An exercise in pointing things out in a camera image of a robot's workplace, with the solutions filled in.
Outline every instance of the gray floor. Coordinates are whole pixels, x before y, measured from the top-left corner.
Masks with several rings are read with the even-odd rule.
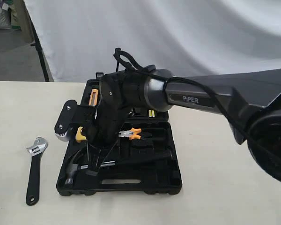
[[[53,81],[47,65],[50,81]],[[44,81],[35,47],[22,39],[20,30],[0,30],[0,81]]]

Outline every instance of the white backdrop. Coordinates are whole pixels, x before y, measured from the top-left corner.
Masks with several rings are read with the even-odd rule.
[[[55,81],[113,72],[114,48],[177,76],[281,68],[281,0],[25,0]]]

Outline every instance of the adjustable wrench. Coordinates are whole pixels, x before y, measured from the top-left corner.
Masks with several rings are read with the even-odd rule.
[[[39,178],[40,178],[41,157],[47,146],[48,146],[48,142],[44,138],[37,137],[33,145],[27,148],[27,151],[32,156],[29,181],[28,181],[27,193],[26,193],[26,203],[28,205],[36,204],[39,199]]]

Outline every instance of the wrench jaw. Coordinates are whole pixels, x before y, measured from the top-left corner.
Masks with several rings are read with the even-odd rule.
[[[43,153],[46,150],[47,146],[48,146],[48,142],[46,141],[46,139],[42,137],[37,137],[33,145],[26,149],[31,156],[35,156]]]

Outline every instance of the black cable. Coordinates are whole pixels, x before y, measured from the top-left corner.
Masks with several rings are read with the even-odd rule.
[[[255,141],[247,132],[245,132],[245,130],[242,128],[242,126],[232,117],[228,114],[228,112],[226,111],[226,109],[222,106],[222,104],[220,103],[220,101],[217,99],[216,97],[216,93],[209,88],[208,86],[205,86],[199,82],[190,80],[190,79],[186,79],[186,78],[182,78],[182,77],[171,77],[171,78],[164,78],[158,75],[154,75],[151,73],[147,73],[144,71],[140,71],[137,69],[134,69],[132,67],[132,65],[129,62],[126,62],[124,60],[122,60],[120,58],[121,55],[123,55],[124,57],[126,57],[130,62],[133,62],[132,64],[136,64],[139,67],[141,67],[138,63],[136,63],[135,59],[128,53],[120,50],[119,52],[117,52],[118,55],[115,56],[116,60],[121,63],[124,62],[122,65],[126,68],[126,70],[130,70],[130,71],[134,71],[140,75],[146,75],[146,76],[150,76],[151,78],[154,79],[158,79],[158,80],[163,80],[165,81],[165,84],[163,86],[163,90],[166,89],[166,86],[170,83],[170,82],[180,82],[180,83],[186,83],[186,84],[190,84],[190,85],[194,85],[197,86],[199,88],[201,88],[202,90],[204,90],[208,96],[211,98],[211,100],[214,102],[214,104],[218,107],[219,111],[221,112],[221,114],[227,119],[227,121],[248,141],[250,142],[250,144],[252,144],[253,146],[257,147],[259,150],[263,151],[264,153],[270,155],[274,160],[276,160],[276,162],[281,164],[281,158],[276,156],[275,154],[273,154],[271,151],[269,151],[268,149],[266,149],[265,147],[263,147],[262,145],[260,145],[257,141]]]

